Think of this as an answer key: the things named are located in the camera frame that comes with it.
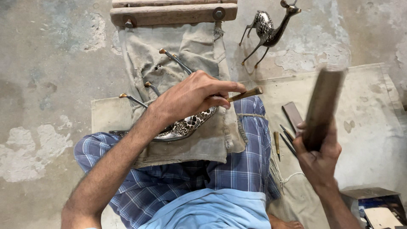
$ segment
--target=bare foot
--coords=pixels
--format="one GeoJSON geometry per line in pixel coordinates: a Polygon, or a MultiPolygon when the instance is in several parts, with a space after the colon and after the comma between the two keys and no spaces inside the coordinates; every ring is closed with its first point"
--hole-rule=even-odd
{"type": "Polygon", "coordinates": [[[267,215],[270,220],[271,229],[304,229],[304,226],[298,221],[285,222],[273,215],[267,215]]]}

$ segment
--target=hand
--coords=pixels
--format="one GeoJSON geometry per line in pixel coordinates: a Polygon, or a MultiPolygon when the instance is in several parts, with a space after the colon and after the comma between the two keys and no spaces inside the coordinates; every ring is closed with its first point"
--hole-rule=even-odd
{"type": "Polygon", "coordinates": [[[160,95],[147,109],[163,126],[196,115],[213,106],[230,108],[228,92],[246,92],[243,84],[219,81],[202,70],[192,73],[185,80],[160,95]]]}
{"type": "MultiPolygon", "coordinates": [[[[298,127],[300,129],[306,128],[304,124],[299,125],[298,127]]],[[[337,183],[333,175],[342,147],[337,142],[335,120],[333,119],[330,124],[320,152],[308,152],[305,149],[301,135],[293,141],[293,145],[297,152],[301,169],[315,192],[320,195],[322,192],[326,191],[327,188],[337,190],[337,183]]]]}

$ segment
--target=hairy forearm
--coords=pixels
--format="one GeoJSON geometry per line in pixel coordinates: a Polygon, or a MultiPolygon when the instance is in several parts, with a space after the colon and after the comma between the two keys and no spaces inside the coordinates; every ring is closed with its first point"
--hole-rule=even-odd
{"type": "Polygon", "coordinates": [[[130,132],[78,184],[64,207],[63,227],[75,228],[75,223],[83,221],[80,218],[100,222],[103,209],[123,183],[141,151],[164,128],[163,124],[151,121],[154,119],[146,111],[130,132]]]}
{"type": "Polygon", "coordinates": [[[317,190],[331,229],[361,229],[358,221],[346,207],[337,187],[317,190]]]}

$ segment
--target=blue cloth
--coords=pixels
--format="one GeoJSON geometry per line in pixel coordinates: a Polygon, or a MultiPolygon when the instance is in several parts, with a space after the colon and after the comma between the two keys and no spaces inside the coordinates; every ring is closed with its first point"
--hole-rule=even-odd
{"type": "MultiPolygon", "coordinates": [[[[236,113],[265,114],[258,96],[235,101],[234,107],[236,113]]],[[[268,121],[253,116],[239,119],[249,141],[243,152],[228,154],[225,164],[188,161],[131,169],[109,202],[125,226],[136,229],[171,201],[205,188],[262,192],[269,199],[279,198],[277,185],[269,172],[271,139],[268,121]]],[[[86,135],[75,145],[75,159],[88,173],[119,140],[120,137],[108,133],[86,135]]]]}
{"type": "Polygon", "coordinates": [[[139,229],[270,229],[266,195],[235,189],[201,189],[165,205],[139,229]]]}

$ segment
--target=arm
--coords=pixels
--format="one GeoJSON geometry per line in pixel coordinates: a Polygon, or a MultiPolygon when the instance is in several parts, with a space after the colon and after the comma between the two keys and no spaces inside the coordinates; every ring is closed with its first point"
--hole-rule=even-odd
{"type": "Polygon", "coordinates": [[[62,210],[62,228],[100,229],[102,211],[148,143],[177,120],[212,106],[229,109],[226,98],[232,91],[243,93],[246,89],[242,84],[219,81],[199,70],[158,97],[72,192],[62,210]]]}
{"type": "Polygon", "coordinates": [[[336,162],[342,151],[342,147],[337,142],[335,121],[331,123],[321,146],[321,152],[308,152],[301,135],[293,141],[293,145],[302,171],[321,200],[329,227],[331,229],[361,229],[358,221],[343,202],[333,177],[336,162]]]}

